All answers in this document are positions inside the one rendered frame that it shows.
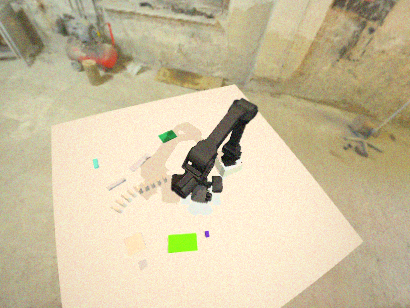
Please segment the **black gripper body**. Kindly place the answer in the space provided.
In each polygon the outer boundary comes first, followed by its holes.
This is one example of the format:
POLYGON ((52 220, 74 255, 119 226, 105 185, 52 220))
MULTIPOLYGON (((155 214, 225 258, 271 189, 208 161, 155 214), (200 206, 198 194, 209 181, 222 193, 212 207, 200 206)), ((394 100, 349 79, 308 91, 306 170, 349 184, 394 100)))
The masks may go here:
MULTIPOLYGON (((182 174, 173 174, 171 178, 171 186, 176 182, 176 180, 181 176, 182 174)), ((205 180, 198 182, 198 185, 204 185, 208 184, 209 188, 212 186, 212 192, 213 193, 221 193, 223 191, 223 181, 221 176, 212 176, 212 181, 208 181, 208 178, 205 180)))

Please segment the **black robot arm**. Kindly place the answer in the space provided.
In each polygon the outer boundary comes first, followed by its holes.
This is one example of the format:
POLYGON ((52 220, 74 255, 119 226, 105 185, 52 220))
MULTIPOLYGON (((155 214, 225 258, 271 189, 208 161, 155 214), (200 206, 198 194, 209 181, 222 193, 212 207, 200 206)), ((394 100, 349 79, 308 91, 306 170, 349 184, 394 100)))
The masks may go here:
POLYGON ((212 200, 212 193, 208 190, 209 185, 198 185, 207 178, 214 167, 217 158, 217 150, 231 133, 230 139, 222 147, 221 160, 225 167, 236 165, 241 158, 240 141, 246 125, 254 119, 258 113, 258 107, 244 98, 234 100, 228 112, 218 123, 211 134, 204 140, 193 146, 181 168, 185 172, 171 186, 172 190, 182 199, 191 194, 191 200, 197 203, 208 203, 212 200), (188 162, 191 162, 190 165, 188 162), (235 164, 236 163, 236 164, 235 164))

